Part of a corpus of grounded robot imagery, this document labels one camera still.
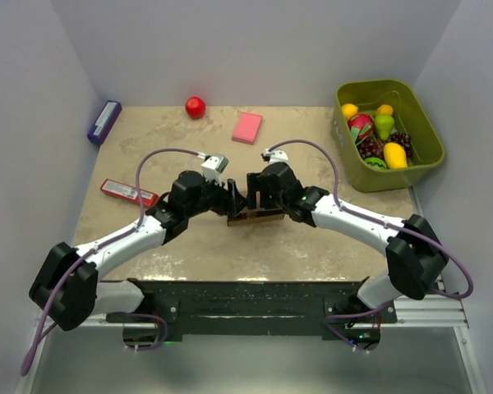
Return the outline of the brown cardboard box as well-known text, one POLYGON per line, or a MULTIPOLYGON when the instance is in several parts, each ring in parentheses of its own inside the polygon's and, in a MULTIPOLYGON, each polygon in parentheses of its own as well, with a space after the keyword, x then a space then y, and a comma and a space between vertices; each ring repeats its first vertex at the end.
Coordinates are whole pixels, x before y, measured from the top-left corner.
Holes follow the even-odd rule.
POLYGON ((255 193, 255 196, 256 206, 254 208, 244 208, 236 217, 227 217, 228 227, 275 222, 285 218, 285 213, 282 210, 261 207, 262 198, 259 191, 255 193))

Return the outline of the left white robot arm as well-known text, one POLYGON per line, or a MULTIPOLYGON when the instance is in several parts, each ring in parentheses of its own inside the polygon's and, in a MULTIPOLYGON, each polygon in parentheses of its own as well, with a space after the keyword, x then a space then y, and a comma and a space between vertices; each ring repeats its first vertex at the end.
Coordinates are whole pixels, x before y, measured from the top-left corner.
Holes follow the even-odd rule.
POLYGON ((29 298, 62 330, 70 331, 93 314, 98 283, 115 268, 169 243, 188 228, 190 218, 208 211, 234 217, 246 206, 247 198, 234 180, 220 183, 199 172, 181 172, 171 190, 129 225, 87 244, 55 245, 29 298))

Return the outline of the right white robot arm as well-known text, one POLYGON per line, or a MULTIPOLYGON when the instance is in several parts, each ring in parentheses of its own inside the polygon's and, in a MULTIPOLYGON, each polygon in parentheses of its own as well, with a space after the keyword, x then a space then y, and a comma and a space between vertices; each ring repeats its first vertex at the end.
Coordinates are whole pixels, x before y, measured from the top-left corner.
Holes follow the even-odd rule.
POLYGON ((358 322, 369 322, 379 307, 400 296, 424 299, 449 261, 419 215, 403 220, 337 201, 327 190, 303 186, 286 163, 270 164, 256 177, 270 203, 294 222, 341 233, 385 256, 387 269, 364 280, 342 310, 358 322))

